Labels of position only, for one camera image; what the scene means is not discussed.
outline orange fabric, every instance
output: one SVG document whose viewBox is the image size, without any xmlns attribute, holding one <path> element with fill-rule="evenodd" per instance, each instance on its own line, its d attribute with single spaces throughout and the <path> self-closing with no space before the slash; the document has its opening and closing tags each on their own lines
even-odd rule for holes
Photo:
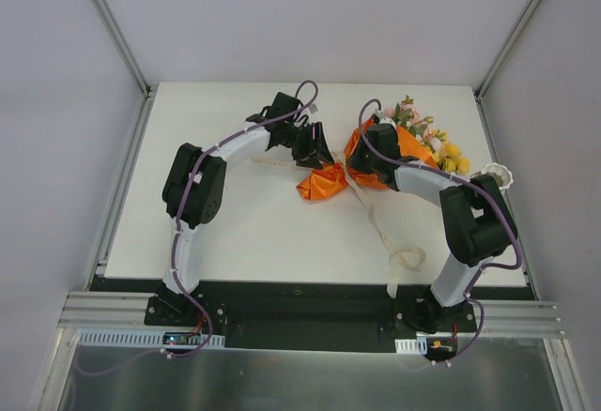
<svg viewBox="0 0 601 411">
<path fill-rule="evenodd" d="M 374 120 L 370 118 L 363 123 L 363 130 L 367 130 L 373 124 Z M 398 134 L 398 144 L 401 147 L 403 156 L 414 156 L 429 166 L 438 169 L 438 165 L 432 159 L 430 152 L 406 129 L 396 127 L 396 132 Z M 355 151 L 360 139 L 361 132 L 359 129 L 355 129 L 345 147 L 345 158 L 347 161 L 353 151 Z M 312 171 L 309 177 L 297 186 L 302 198 L 305 200 L 324 200 L 346 189 L 348 183 L 342 169 L 342 165 L 340 165 L 339 162 L 336 162 L 333 166 L 324 166 L 323 170 Z M 387 186 L 378 181 L 378 176 L 376 174 L 362 174 L 361 172 L 357 172 L 350 168 L 348 169 L 348 174 L 359 186 L 378 190 L 388 189 Z"/>
<path fill-rule="evenodd" d="M 302 181 L 297 190 L 305 200 L 324 200 L 342 192 L 348 186 L 345 171 L 340 162 L 314 170 Z"/>
</svg>

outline yellow tulip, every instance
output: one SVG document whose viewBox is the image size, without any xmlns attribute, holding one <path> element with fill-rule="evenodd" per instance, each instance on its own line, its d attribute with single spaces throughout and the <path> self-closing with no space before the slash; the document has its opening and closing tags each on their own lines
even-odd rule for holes
<svg viewBox="0 0 601 411">
<path fill-rule="evenodd" d="M 457 145 L 451 143 L 448 143 L 444 146 L 444 152 L 453 160 L 458 160 L 461 156 L 461 149 Z"/>
<path fill-rule="evenodd" d="M 444 161 L 442 162 L 442 169 L 445 172 L 452 173 L 455 170 L 457 170 L 457 166 L 455 165 L 454 160 L 452 160 L 451 158 L 445 158 Z"/>
<path fill-rule="evenodd" d="M 457 163 L 457 171 L 462 175 L 470 174 L 470 160 L 467 158 L 460 158 Z"/>
</svg>

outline metal frame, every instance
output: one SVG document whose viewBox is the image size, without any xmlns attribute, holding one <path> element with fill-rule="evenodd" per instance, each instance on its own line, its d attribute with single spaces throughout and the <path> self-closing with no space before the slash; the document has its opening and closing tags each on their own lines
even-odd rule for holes
<svg viewBox="0 0 601 411">
<path fill-rule="evenodd" d="M 107 1 L 91 1 L 131 77 L 140 89 L 144 101 L 131 132 L 127 152 L 121 164 L 120 176 L 111 199 L 105 224 L 100 233 L 100 240 L 94 255 L 94 266 L 90 273 L 90 282 L 94 275 L 102 274 L 106 267 L 106 259 L 115 236 L 119 215 L 125 201 L 133 167 L 154 100 L 154 92 L 156 92 L 156 87 L 150 87 L 146 81 L 145 75 L 135 60 Z M 482 110 L 482 98 L 501 71 L 506 59 L 513 51 L 517 41 L 542 2 L 543 0 L 528 1 L 475 94 L 493 160 L 497 159 L 497 152 L 485 120 L 485 113 Z M 535 287 L 535 282 L 531 282 L 531 287 Z M 42 380 L 33 402 L 34 409 L 46 411 L 56 409 L 60 405 L 63 390 L 67 385 L 69 367 L 82 328 L 121 328 L 142 331 L 179 329 L 169 327 L 147 329 L 144 326 L 146 303 L 149 297 L 150 294 L 135 293 L 70 293 L 55 333 L 53 350 L 42 373 Z M 583 393 L 569 342 L 565 339 L 566 334 L 562 319 L 553 303 L 483 300 L 483 304 L 486 313 L 484 337 L 543 339 L 553 377 L 562 400 L 562 406 L 571 410 L 586 411 L 591 409 Z"/>
</svg>

